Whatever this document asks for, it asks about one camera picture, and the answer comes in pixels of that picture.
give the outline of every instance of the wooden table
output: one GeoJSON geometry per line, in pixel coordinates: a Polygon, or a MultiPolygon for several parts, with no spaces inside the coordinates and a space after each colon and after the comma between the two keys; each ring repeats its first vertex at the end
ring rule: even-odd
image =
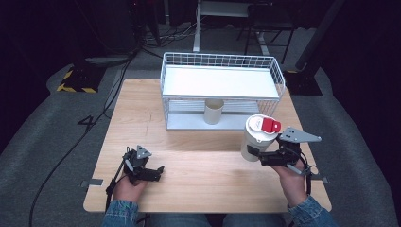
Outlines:
{"type": "MultiPolygon", "coordinates": [[[[94,179],[84,208],[104,212],[106,187],[115,175],[127,147],[152,153],[147,168],[165,166],[159,182],[149,183],[139,201],[140,212],[281,213],[287,211],[278,175],[260,162],[240,154],[242,131],[167,131],[158,79],[126,79],[97,160],[94,179]]],[[[288,93],[274,117],[282,127],[301,130],[288,93]]],[[[308,162],[314,159],[307,143],[301,144],[308,162]]],[[[277,143],[268,150],[277,150],[277,143]]],[[[312,196],[331,210],[322,181],[312,181],[312,196]]]]}

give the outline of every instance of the white cup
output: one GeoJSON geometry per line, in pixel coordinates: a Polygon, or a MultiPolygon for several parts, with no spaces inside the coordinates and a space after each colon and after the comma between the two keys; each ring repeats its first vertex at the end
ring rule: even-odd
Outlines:
{"type": "Polygon", "coordinates": [[[268,146],[273,143],[274,139],[277,137],[280,126],[280,122],[275,121],[272,117],[263,114],[250,116],[245,123],[244,138],[241,144],[242,157],[249,162],[256,162],[258,157],[248,152],[248,146],[256,148],[260,152],[266,151],[268,146]],[[273,127],[277,127],[275,129],[271,128],[268,131],[264,131],[262,128],[265,118],[271,120],[273,127]]]}
{"type": "Polygon", "coordinates": [[[216,125],[221,119],[224,101],[222,99],[208,98],[204,101],[204,121],[209,125],[216,125]]]}

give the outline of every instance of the blue denim jacket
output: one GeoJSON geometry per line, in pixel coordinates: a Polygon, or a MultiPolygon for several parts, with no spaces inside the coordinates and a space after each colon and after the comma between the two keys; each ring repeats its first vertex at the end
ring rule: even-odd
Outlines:
{"type": "MultiPolygon", "coordinates": [[[[289,208],[294,223],[300,227],[338,226],[330,213],[322,208],[312,197],[308,197],[301,204],[289,208]]],[[[103,219],[103,227],[136,226],[138,205],[130,201],[112,201],[103,219]]]]}

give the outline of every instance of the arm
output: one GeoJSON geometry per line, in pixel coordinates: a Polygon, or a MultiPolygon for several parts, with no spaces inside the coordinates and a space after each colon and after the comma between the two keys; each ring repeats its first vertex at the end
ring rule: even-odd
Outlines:
{"type": "MultiPolygon", "coordinates": [[[[301,161],[296,166],[303,168],[301,161]]],[[[305,191],[305,176],[283,166],[272,166],[280,176],[280,184],[288,201],[288,211],[297,226],[338,226],[330,213],[305,191]]]]}
{"type": "Polygon", "coordinates": [[[102,226],[136,226],[139,198],[148,182],[137,181],[130,183],[128,177],[121,177],[113,192],[113,201],[110,203],[103,219],[102,226]]]}

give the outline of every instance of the black chair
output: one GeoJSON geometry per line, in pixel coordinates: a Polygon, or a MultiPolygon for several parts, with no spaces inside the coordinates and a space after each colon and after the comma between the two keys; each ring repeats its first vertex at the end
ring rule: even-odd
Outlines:
{"type": "MultiPolygon", "coordinates": [[[[283,59],[281,60],[281,63],[284,63],[289,44],[295,30],[295,25],[292,22],[292,18],[284,5],[279,5],[279,3],[275,3],[271,0],[257,1],[257,3],[249,5],[248,20],[245,26],[248,28],[248,34],[244,55],[246,55],[248,52],[248,46],[250,45],[250,37],[252,32],[262,33],[262,35],[263,32],[276,32],[276,35],[268,44],[261,45],[285,46],[286,49],[284,51],[283,59]],[[273,42],[281,34],[282,31],[289,31],[287,44],[273,44],[273,42]]],[[[245,29],[245,26],[242,27],[238,37],[236,38],[237,40],[239,40],[242,32],[245,29]]]]}

